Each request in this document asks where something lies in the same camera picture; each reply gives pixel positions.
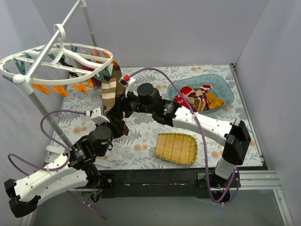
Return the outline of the brown olive sock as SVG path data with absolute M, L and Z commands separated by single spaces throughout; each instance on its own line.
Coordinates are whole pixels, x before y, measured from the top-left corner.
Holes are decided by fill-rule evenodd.
M 185 97 L 195 112 L 200 113 L 209 109 L 209 102 L 201 89 L 192 89 Z

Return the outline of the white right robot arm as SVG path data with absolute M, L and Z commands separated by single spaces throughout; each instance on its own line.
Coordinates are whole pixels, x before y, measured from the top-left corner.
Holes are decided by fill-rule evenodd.
M 251 136 L 243 121 L 221 121 L 197 114 L 174 101 L 163 99 L 159 90 L 150 83 L 140 85 L 137 94 L 128 91 L 117 95 L 107 117 L 112 122 L 122 122 L 134 112 L 151 114 L 153 120 L 161 125 L 187 129 L 222 145 L 221 159 L 214 172 L 207 174 L 208 186 L 226 186 L 238 173 L 237 166 L 244 163 Z

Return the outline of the brown cream striped sock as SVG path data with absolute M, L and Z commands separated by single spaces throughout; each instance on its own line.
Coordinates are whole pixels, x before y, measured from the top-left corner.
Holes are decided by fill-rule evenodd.
M 109 81 L 104 81 L 102 83 L 102 105 L 105 108 L 105 116 L 107 116 L 107 112 L 114 106 L 116 94 L 116 80 L 110 78 Z M 127 136 L 129 134 L 129 128 L 125 123 L 124 126 L 124 135 Z

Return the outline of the mustard yellow sock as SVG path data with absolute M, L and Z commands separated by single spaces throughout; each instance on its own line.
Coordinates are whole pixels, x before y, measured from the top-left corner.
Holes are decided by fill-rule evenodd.
M 224 105 L 224 101 L 220 98 L 217 98 L 214 93 L 205 93 L 206 99 L 209 102 L 209 109 L 213 110 Z

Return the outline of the white round clip hanger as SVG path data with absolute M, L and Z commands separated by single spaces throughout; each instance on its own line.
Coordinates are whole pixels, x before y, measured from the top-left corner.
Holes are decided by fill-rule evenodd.
M 28 82 L 38 85 L 69 85 L 86 81 L 94 76 L 99 76 L 101 71 L 111 73 L 113 54 L 106 49 L 77 43 L 66 43 L 65 29 L 61 24 L 54 25 L 54 32 L 58 34 L 55 43 L 51 44 L 46 54 L 41 56 L 45 46 L 38 46 L 12 54 L 0 61 L 0 73 L 6 79 L 13 80 L 15 74 L 5 69 L 6 64 L 15 63 L 18 71 Z M 82 70 L 80 64 L 93 71 Z M 70 79 L 42 79 L 35 78 L 35 72 L 30 72 L 36 66 L 41 66 L 76 73 L 78 76 Z

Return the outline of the red white patterned sock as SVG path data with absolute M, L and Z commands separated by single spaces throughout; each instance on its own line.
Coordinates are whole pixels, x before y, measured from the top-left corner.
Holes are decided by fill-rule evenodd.
M 188 102 L 191 107 L 195 106 L 194 97 L 196 95 L 196 92 L 192 88 L 185 86 L 180 90 L 180 93 L 182 96 L 180 94 L 177 94 L 173 99 L 174 102 L 186 108 L 189 108 L 186 102 Z

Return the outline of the red white striped sock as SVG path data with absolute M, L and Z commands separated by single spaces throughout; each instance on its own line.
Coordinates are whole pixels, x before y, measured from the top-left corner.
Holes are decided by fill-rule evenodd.
M 207 100 L 206 96 L 205 96 L 205 93 L 207 91 L 209 91 L 211 89 L 211 86 L 210 85 L 203 85 L 201 86 L 200 88 L 200 95 L 198 96 L 198 100 L 202 101 L 202 102 L 205 102 L 207 105 L 209 105 L 209 101 Z

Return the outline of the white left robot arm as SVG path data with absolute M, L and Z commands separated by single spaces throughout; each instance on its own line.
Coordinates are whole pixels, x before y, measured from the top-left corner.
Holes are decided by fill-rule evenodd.
M 88 135 L 82 136 L 70 153 L 57 159 L 23 179 L 9 179 L 4 187 L 9 196 L 9 206 L 15 217 L 21 218 L 34 212 L 44 201 L 74 188 L 88 187 L 96 191 L 91 195 L 97 202 L 102 189 L 114 187 L 114 175 L 101 175 L 95 165 L 97 157 L 112 150 L 112 141 L 128 135 L 124 121 L 110 121 L 98 125 Z

